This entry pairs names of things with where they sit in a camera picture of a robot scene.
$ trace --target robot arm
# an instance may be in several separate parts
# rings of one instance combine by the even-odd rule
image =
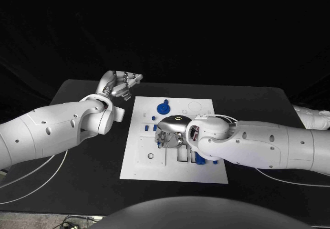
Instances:
[[[128,100],[128,89],[141,79],[140,74],[108,71],[95,94],[79,102],[37,108],[1,124],[0,169],[52,156],[79,145],[86,138],[105,135],[112,122],[121,122],[124,116],[124,110],[114,106],[111,99],[121,96]]]
[[[158,132],[161,128],[166,130],[167,122],[158,123]],[[295,168],[330,174],[329,131],[254,121],[229,124],[209,115],[197,115],[182,125],[186,125],[184,143],[207,160],[223,158],[255,168]]]

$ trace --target blue knob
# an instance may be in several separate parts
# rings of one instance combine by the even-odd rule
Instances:
[[[161,115],[166,115],[170,112],[170,106],[169,106],[169,100],[167,99],[164,100],[164,103],[163,104],[158,104],[158,106],[157,106],[157,112]]]
[[[205,158],[195,152],[196,155],[196,164],[197,165],[205,165]]]

